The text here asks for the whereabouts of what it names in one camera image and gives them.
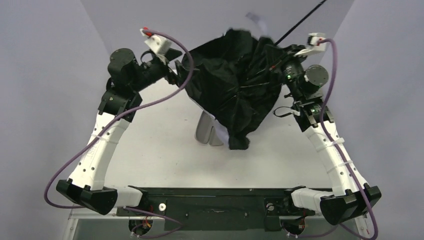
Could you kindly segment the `lavender folding umbrella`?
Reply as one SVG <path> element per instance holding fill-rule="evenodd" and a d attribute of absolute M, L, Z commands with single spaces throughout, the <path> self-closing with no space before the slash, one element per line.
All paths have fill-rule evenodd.
<path fill-rule="evenodd" d="M 273 108 L 284 84 L 282 66 L 306 44 L 281 47 L 278 41 L 249 30 L 230 28 L 222 36 L 194 49 L 182 59 L 193 75 L 185 87 L 190 99 L 215 119 L 215 131 L 230 150 L 246 150 Z"/>

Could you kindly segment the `pink umbrella case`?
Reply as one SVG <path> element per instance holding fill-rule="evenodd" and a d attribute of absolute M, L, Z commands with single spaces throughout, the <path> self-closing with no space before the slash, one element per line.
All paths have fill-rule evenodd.
<path fill-rule="evenodd" d="M 206 111 L 202 111 L 200 114 L 194 138 L 203 145 L 210 145 L 212 147 L 224 145 L 216 133 L 215 119 Z"/>

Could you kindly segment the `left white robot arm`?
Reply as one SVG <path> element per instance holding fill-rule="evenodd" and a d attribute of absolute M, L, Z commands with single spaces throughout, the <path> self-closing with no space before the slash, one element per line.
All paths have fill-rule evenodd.
<path fill-rule="evenodd" d="M 169 61 L 182 55 L 169 49 L 165 55 L 152 50 L 148 62 L 139 63 L 128 48 L 121 48 L 110 55 L 107 71 L 110 75 L 106 91 L 101 97 L 95 125 L 87 146 L 77 155 L 79 161 L 67 179 L 56 184 L 56 191 L 78 208 L 87 208 L 101 215 L 115 207 L 136 207 L 143 191 L 132 186 L 107 187 L 105 177 L 116 147 L 133 121 L 136 108 L 142 103 L 140 91 L 165 79 L 175 85 L 178 76 L 169 68 Z"/>

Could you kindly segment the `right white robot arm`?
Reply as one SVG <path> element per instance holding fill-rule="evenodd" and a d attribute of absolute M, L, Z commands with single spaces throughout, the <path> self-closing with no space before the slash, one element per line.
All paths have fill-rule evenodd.
<path fill-rule="evenodd" d="M 329 79 L 327 70 L 317 64 L 304 69 L 299 57 L 289 59 L 281 70 L 293 98 L 294 118 L 318 153 L 331 182 L 331 191 L 294 188 L 290 193 L 293 206 L 321 213 L 333 226 L 365 215 L 366 201 L 373 207 L 382 193 L 359 173 L 337 132 L 333 115 L 328 107 L 322 107 L 320 89 Z"/>

